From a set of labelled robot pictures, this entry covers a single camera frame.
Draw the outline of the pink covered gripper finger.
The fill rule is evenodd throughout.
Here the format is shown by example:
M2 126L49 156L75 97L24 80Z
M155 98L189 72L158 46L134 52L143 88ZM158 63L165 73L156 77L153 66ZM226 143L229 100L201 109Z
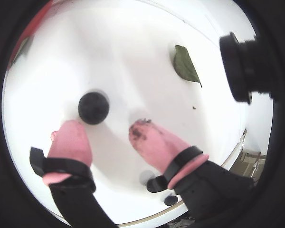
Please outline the pink covered gripper finger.
M254 189L252 178L209 161L209 155L197 146L151 120L134 122L129 129L129 141L160 172L160 176L148 181L148 191L173 190L180 195L194 219L193 228L203 228L218 216L233 212Z
M115 228L117 225L94 197L92 150L84 126L78 121L66 121L51 139L48 156L32 147L29 162L49 187L63 218L73 228Z

